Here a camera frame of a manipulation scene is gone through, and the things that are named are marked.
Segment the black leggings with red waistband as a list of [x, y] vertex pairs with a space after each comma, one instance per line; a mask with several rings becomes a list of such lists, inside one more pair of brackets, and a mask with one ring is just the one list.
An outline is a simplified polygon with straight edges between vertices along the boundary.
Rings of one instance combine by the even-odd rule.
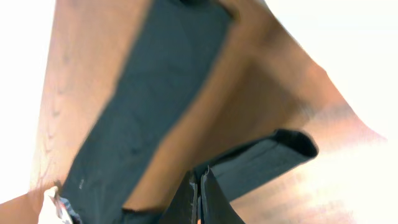
[[[123, 208], [169, 129], [193, 101], [221, 48], [232, 15], [214, 1], [155, 1], [116, 92], [70, 168], [61, 198], [73, 223], [159, 223], [165, 211]], [[229, 203], [318, 149], [300, 131], [278, 129], [192, 170], [209, 167]]]

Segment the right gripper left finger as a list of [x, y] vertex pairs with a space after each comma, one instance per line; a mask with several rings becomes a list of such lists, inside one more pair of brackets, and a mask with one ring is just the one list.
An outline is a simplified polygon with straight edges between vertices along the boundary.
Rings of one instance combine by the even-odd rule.
[[193, 171], [188, 171], [181, 181], [169, 207], [159, 224], [197, 224], [198, 184]]

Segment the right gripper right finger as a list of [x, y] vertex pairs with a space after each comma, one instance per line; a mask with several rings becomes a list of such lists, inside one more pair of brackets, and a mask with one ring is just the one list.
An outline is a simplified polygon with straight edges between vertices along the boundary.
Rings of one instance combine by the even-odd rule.
[[200, 198], [202, 223], [245, 224], [230, 205], [209, 167], [201, 175]]

